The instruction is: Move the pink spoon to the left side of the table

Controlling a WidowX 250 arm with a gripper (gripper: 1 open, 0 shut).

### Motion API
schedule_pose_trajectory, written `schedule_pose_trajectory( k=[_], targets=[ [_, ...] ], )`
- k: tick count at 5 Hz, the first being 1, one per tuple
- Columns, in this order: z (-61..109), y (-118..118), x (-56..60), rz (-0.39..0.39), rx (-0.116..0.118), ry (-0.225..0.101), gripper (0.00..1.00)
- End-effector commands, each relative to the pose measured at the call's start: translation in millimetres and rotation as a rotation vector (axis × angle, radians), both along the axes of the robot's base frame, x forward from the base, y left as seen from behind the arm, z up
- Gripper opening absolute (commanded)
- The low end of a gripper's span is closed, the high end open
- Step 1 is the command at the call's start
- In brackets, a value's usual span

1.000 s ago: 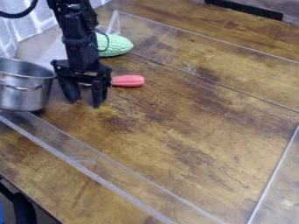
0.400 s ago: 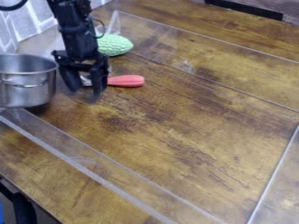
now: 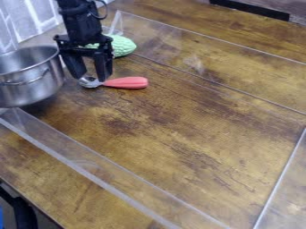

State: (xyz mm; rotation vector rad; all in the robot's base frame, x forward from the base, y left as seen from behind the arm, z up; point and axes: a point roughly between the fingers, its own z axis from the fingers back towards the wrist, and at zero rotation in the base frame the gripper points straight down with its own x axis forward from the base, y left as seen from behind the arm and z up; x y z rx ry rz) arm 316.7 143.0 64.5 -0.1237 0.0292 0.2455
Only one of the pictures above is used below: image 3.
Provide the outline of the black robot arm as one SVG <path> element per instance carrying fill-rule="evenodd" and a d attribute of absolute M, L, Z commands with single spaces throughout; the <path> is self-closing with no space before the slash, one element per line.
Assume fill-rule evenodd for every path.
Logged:
<path fill-rule="evenodd" d="M 62 17 L 65 35 L 54 35 L 60 55 L 70 75 L 80 80 L 86 73 L 82 57 L 94 62 L 100 82 L 112 74 L 112 38 L 102 34 L 101 23 L 108 15 L 98 15 L 96 0 L 56 0 Z"/>

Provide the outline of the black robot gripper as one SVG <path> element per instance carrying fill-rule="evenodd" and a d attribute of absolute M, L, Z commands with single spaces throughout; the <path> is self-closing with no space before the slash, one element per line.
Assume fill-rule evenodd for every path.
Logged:
<path fill-rule="evenodd" d="M 64 64 L 73 78 L 78 80 L 86 73 L 82 56 L 93 57 L 96 76 L 98 81 L 104 82 L 112 74 L 112 38 L 100 35 L 86 41 L 74 41 L 64 34 L 54 35 L 53 40 L 57 44 Z"/>

